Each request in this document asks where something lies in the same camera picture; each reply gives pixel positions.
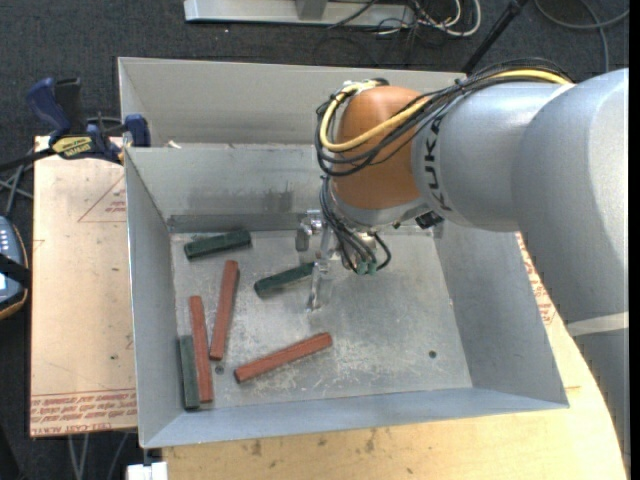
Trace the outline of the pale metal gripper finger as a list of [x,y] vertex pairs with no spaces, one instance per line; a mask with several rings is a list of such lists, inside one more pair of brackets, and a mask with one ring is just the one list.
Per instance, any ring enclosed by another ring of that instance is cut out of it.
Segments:
[[311,287],[306,303],[306,311],[313,312],[322,305],[321,301],[322,272],[318,263],[315,263],[311,275]]
[[318,280],[318,307],[326,306],[331,298],[333,290],[333,277],[331,275],[331,269],[328,264],[322,264],[319,266],[319,280]]

